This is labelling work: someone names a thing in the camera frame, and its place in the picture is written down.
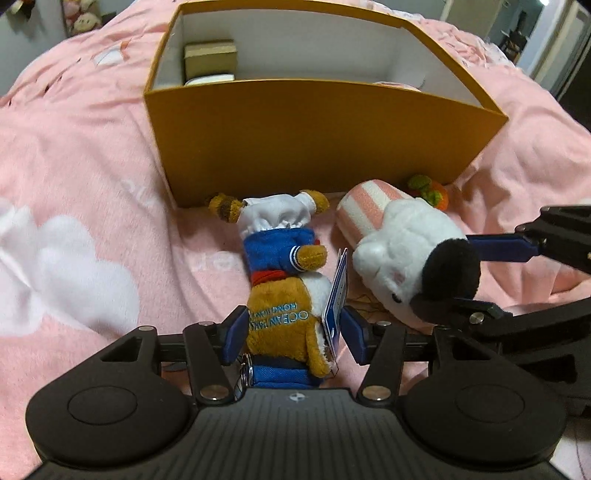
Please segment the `white black-eared dog plush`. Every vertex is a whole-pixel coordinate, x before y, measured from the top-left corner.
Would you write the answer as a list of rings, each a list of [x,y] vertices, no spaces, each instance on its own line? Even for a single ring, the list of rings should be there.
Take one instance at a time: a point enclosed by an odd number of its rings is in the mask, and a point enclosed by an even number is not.
[[[414,313],[416,295],[472,300],[481,279],[481,260],[467,236],[419,198],[387,205],[381,228],[356,246],[353,269],[394,318],[418,331],[431,325]]]

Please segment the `brown sailor plush toy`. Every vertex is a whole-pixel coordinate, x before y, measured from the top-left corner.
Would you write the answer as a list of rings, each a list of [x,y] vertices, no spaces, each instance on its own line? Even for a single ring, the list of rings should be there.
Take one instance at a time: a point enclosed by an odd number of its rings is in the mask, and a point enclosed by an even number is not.
[[[249,272],[249,333],[254,385],[318,386],[337,365],[322,327],[332,281],[322,274],[328,251],[311,220],[329,209],[315,190],[239,200],[218,193],[211,213],[235,225]]]

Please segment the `orange green crochet toy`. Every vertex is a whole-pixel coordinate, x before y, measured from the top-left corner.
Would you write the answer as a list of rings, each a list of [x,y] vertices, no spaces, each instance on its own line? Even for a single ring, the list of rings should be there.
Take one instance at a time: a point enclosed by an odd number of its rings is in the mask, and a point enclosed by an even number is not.
[[[446,211],[449,207],[449,194],[446,188],[431,177],[423,174],[413,175],[407,182],[408,192],[425,200],[434,208]]]

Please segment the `pink striped plush cushion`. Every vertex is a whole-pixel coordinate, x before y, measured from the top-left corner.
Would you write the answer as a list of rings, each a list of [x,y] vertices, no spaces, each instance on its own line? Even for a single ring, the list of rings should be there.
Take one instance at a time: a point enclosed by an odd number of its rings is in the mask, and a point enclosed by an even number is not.
[[[394,200],[411,196],[383,180],[362,182],[339,201],[335,223],[349,245],[356,248],[360,241],[383,224],[386,207]]]

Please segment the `cream bedroom door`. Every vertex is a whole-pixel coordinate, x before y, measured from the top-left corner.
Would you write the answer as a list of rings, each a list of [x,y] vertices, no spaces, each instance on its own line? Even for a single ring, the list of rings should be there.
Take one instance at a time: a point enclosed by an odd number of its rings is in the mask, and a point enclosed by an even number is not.
[[[501,4],[498,0],[449,0],[445,2],[440,20],[485,37],[495,22]]]

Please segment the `pink paper crane duvet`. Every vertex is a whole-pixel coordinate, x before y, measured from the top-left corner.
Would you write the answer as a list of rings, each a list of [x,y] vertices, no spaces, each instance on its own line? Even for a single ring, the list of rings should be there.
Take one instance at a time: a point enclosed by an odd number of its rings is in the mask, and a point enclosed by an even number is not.
[[[1,100],[1,475],[39,462],[25,427],[40,388],[140,324],[174,333],[245,295],[240,245],[169,199],[143,102],[176,9],[137,1],[32,62]],[[469,233],[501,233],[590,199],[590,134],[500,51],[413,22],[495,99],[508,123],[450,187]]]

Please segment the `dark chair in hallway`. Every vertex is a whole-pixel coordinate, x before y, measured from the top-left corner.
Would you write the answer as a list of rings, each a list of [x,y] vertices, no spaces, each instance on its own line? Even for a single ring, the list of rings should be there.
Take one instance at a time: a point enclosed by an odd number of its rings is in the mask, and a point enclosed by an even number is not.
[[[509,33],[504,32],[504,39],[501,42],[500,49],[512,63],[519,60],[521,53],[527,45],[528,39],[521,31],[512,30]]]

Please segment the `orange cardboard storage box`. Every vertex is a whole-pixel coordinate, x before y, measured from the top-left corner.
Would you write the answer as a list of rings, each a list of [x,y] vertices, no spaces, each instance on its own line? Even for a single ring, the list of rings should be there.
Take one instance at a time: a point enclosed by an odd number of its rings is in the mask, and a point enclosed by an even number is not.
[[[211,41],[235,42],[235,80],[185,86],[184,46]],[[507,121],[416,23],[321,1],[179,5],[144,101],[181,207],[416,173],[450,183]]]

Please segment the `white rectangular box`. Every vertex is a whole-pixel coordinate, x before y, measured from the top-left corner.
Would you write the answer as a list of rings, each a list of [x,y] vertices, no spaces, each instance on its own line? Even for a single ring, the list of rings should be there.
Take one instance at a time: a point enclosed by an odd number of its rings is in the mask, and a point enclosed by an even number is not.
[[[197,85],[206,85],[206,84],[214,84],[214,83],[232,82],[233,80],[235,80],[235,75],[233,75],[231,73],[220,73],[220,74],[211,74],[211,75],[194,77],[189,80],[186,80],[184,85],[185,86],[197,86]]]

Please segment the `small gold cardboard box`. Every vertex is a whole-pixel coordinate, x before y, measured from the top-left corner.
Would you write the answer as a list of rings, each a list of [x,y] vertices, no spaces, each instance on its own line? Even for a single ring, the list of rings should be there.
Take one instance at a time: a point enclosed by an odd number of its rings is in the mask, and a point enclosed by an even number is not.
[[[235,74],[238,48],[233,41],[191,43],[184,46],[186,80],[217,74]]]

